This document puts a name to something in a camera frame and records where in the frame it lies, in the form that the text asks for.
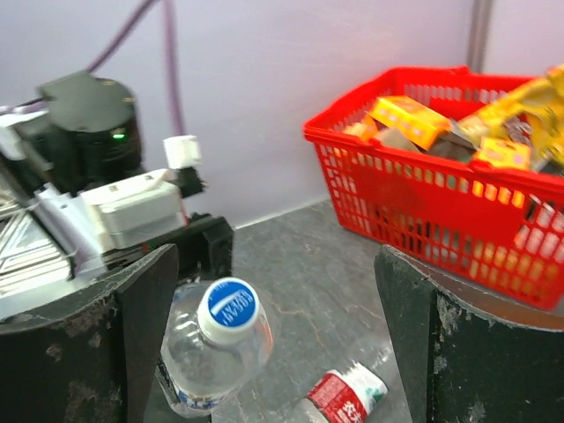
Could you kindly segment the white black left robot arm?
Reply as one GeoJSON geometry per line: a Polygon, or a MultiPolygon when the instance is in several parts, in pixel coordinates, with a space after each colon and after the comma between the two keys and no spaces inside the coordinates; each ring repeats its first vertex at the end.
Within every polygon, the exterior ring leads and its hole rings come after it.
{"type": "Polygon", "coordinates": [[[182,283],[231,275],[233,229],[184,206],[204,189],[194,137],[167,138],[167,165],[148,171],[127,86],[79,71],[38,93],[39,109],[1,118],[5,285],[83,281],[165,244],[182,283]]]}

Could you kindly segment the clear bottle red label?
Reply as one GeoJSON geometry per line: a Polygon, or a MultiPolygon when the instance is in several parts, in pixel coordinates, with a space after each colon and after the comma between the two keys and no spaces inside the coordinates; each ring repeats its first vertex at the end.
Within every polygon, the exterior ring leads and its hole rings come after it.
{"type": "Polygon", "coordinates": [[[297,404],[289,422],[363,423],[389,393],[381,377],[359,362],[332,369],[297,404]]]}

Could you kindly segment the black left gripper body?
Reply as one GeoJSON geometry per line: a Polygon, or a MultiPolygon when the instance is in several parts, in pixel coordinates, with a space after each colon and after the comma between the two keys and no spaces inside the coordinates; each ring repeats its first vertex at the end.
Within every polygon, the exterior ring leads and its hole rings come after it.
{"type": "Polygon", "coordinates": [[[222,216],[193,213],[189,223],[146,243],[148,249],[174,244],[178,281],[213,281],[232,275],[234,230],[222,216]]]}

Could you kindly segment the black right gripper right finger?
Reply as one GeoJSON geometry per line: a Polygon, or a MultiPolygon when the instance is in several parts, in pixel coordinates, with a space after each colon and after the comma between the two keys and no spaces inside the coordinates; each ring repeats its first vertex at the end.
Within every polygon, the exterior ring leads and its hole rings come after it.
{"type": "Polygon", "coordinates": [[[384,245],[375,282],[414,422],[561,422],[563,316],[384,245]]]}

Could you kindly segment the clear bottle blue label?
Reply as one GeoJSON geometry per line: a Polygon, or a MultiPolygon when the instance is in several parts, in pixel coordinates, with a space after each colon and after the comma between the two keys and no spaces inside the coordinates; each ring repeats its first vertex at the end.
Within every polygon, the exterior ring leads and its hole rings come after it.
{"type": "Polygon", "coordinates": [[[173,296],[156,376],[171,409],[184,419],[207,417],[265,367],[274,336],[261,301],[259,321],[232,345],[217,345],[197,325],[196,311],[211,283],[179,286],[173,296]]]}

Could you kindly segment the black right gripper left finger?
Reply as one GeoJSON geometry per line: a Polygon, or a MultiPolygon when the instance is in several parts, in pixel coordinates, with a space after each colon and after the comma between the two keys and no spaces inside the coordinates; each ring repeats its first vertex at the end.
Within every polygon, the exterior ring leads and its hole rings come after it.
{"type": "Polygon", "coordinates": [[[1,322],[3,422],[141,422],[178,276],[173,244],[1,322]]]}

